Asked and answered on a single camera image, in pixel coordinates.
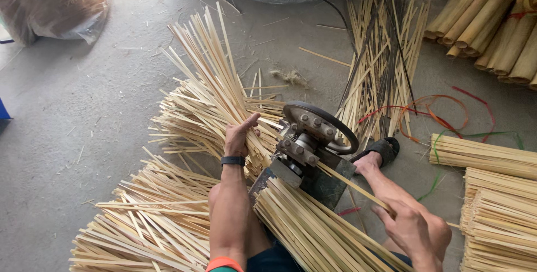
forearm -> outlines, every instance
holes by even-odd
[[[431,252],[410,257],[416,272],[443,272],[442,262]]]
[[[224,164],[220,192],[211,216],[211,258],[226,256],[245,267],[250,202],[243,168]]]

handwheel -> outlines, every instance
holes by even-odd
[[[358,150],[359,141],[354,133],[340,120],[326,111],[319,109],[316,106],[313,106],[309,103],[302,101],[289,101],[284,105],[284,115],[291,123],[297,123],[299,117],[305,112],[309,111],[316,114],[319,118],[323,119],[324,124],[332,125],[337,128],[345,137],[349,140],[351,145],[339,145],[335,141],[330,142],[326,145],[326,148],[329,148],[333,151],[338,152],[339,154],[353,154]]]

orange wristband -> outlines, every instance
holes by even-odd
[[[220,267],[229,267],[235,269],[237,272],[244,272],[241,268],[241,265],[238,264],[235,260],[230,259],[229,257],[220,256],[210,261],[205,269],[205,272],[209,272],[213,269]]]

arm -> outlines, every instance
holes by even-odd
[[[246,133],[257,125],[259,117],[259,113],[254,113],[241,125],[227,126],[224,156],[248,156]],[[249,213],[250,200],[243,168],[237,164],[224,164],[220,192],[211,216],[211,260],[220,256],[229,257],[246,270],[245,242]]]
[[[412,260],[416,272],[442,272],[442,262],[434,254],[427,221],[421,213],[400,200],[385,200],[395,213],[392,218],[384,208],[373,207],[386,227],[386,234]]]

foot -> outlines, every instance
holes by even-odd
[[[372,151],[353,163],[356,166],[356,174],[363,174],[366,171],[379,170],[382,165],[380,153]]]

